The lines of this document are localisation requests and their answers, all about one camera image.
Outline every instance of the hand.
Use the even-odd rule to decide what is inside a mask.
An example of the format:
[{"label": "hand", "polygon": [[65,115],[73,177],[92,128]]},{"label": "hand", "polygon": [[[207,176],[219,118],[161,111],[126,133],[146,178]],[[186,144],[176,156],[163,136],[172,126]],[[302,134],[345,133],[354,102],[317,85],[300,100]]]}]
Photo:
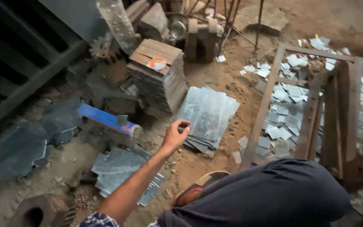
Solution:
[{"label": "hand", "polygon": [[[182,132],[179,132],[179,127],[184,128]],[[166,134],[163,139],[162,147],[160,150],[165,150],[170,153],[170,155],[180,147],[187,135],[190,132],[190,122],[179,119],[173,122],[166,130]]]}]

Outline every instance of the plaid shirt sleeve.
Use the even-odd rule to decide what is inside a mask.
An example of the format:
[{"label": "plaid shirt sleeve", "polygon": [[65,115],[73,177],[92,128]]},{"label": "plaid shirt sleeve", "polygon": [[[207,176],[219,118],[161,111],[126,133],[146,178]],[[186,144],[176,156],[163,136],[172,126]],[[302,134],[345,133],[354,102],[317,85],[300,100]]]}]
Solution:
[{"label": "plaid shirt sleeve", "polygon": [[[81,222],[78,227],[119,227],[117,221],[113,218],[94,212],[86,217],[83,222]],[[148,225],[148,227],[160,227],[158,222],[155,221]]]}]

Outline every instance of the black pants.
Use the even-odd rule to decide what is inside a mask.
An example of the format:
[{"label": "black pants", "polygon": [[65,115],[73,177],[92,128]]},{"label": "black pants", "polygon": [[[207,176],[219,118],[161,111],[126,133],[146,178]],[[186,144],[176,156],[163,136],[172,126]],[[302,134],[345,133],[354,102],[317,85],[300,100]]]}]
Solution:
[{"label": "black pants", "polygon": [[161,227],[325,226],[351,209],[349,194],[318,163],[282,159],[231,174],[200,199],[166,210]]}]

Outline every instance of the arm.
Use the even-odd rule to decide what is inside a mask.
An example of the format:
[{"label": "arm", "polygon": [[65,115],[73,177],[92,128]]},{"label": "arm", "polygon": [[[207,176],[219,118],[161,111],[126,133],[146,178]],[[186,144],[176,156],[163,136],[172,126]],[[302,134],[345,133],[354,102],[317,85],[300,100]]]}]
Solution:
[{"label": "arm", "polygon": [[[173,152],[183,144],[190,132],[189,124],[182,119],[173,122],[167,129],[158,152],[111,193],[97,211],[114,218],[122,226],[156,173]],[[178,131],[179,126],[185,127],[182,133]]]}]

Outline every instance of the shoe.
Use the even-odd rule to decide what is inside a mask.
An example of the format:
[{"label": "shoe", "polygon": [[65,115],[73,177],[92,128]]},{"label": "shoe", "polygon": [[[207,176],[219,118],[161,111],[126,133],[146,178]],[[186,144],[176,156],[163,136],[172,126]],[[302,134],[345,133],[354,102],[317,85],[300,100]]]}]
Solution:
[{"label": "shoe", "polygon": [[174,202],[175,207],[182,207],[196,201],[200,198],[200,195],[205,187],[208,187],[209,185],[229,175],[230,173],[221,170],[205,174],[204,176],[200,177],[194,184],[184,189],[176,196]]}]

